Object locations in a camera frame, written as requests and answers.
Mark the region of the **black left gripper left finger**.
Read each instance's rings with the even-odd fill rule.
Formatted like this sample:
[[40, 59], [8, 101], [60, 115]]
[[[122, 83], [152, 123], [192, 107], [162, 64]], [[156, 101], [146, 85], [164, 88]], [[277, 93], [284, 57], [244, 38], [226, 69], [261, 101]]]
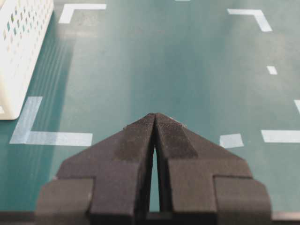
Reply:
[[38, 225], [134, 225], [149, 209], [155, 114], [67, 158], [43, 185]]

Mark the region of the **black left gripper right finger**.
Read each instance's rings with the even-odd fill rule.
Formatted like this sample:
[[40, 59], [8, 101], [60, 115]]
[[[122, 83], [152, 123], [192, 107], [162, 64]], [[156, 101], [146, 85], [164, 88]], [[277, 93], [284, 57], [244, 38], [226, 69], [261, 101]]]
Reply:
[[160, 210], [175, 224], [272, 223], [266, 187], [246, 160], [161, 113], [155, 135]]

